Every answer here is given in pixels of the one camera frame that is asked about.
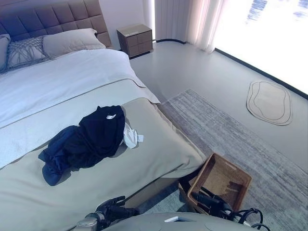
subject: woven basket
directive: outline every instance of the woven basket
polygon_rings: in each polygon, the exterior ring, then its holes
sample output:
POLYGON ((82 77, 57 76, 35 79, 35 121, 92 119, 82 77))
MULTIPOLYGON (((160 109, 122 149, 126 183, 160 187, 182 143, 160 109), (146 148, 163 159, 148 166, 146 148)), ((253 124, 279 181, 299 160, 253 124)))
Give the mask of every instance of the woven basket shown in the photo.
POLYGON ((236 165, 214 153, 208 158, 189 189, 189 203, 197 211, 206 213, 197 206, 197 201, 192 197, 192 192, 198 193, 203 186, 224 199, 234 211, 238 211, 251 179, 251 176, 236 165))

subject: pillow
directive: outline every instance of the pillow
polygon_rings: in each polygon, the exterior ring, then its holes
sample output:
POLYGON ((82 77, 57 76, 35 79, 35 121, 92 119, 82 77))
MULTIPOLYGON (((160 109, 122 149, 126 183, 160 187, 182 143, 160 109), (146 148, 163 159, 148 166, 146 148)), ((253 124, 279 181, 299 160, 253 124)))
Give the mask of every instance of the pillow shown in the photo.
POLYGON ((96 30, 92 28, 68 30, 44 37, 44 52, 50 58, 73 51, 104 49, 106 46, 95 37, 96 30))
POLYGON ((6 70, 7 53, 10 41, 11 38, 9 34, 0 35, 0 73, 6 70))
POLYGON ((43 53, 43 36, 11 42, 8 56, 9 69, 30 66, 49 59, 43 53))

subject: nightstand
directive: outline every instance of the nightstand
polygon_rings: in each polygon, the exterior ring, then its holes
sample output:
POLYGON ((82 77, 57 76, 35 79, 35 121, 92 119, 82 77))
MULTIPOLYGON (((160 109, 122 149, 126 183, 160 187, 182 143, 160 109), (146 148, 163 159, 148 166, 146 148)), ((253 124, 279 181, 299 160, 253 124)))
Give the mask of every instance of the nightstand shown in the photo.
POLYGON ((130 58, 153 50, 152 29, 135 24, 117 30, 121 50, 130 58))

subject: gray headboard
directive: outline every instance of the gray headboard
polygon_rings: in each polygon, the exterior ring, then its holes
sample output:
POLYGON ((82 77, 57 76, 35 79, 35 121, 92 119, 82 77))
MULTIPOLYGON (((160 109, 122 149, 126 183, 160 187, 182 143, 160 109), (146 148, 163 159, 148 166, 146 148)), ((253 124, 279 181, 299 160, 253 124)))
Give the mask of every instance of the gray headboard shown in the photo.
POLYGON ((72 0, 0 15, 0 34, 10 34, 13 41, 83 28, 97 30, 97 39, 111 46, 99 0, 72 0))

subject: bright window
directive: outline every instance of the bright window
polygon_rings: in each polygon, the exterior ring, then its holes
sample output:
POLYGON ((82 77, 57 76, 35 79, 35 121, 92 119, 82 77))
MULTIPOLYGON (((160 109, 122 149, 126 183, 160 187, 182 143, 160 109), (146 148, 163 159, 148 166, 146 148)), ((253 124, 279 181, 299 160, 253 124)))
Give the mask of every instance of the bright window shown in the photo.
POLYGON ((308 0, 226 0, 215 45, 308 94, 308 0))

